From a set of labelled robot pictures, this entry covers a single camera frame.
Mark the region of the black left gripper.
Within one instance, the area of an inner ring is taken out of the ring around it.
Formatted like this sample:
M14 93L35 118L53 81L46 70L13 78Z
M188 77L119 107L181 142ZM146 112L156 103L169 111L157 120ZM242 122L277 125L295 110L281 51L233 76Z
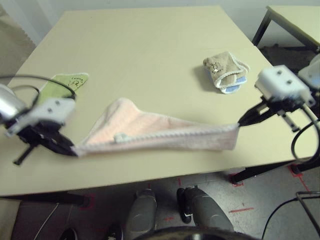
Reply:
M54 153L64 156L77 156L72 150L73 142L60 133L62 125L51 120L41 120L35 126L28 125L17 133L17 136L29 147L22 155L13 161L15 165L21 165L25 158L38 145L41 145Z

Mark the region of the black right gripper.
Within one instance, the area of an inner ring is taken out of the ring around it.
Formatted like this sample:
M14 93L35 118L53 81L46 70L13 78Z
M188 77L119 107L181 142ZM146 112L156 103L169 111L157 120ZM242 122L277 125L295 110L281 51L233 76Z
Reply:
M271 101L261 97L261 102L250 108L239 120L239 126L250 126L261 123L273 115L278 115L288 124L293 132L301 130L294 121L288 116L288 113L300 109L305 102L301 98L286 98L284 100Z

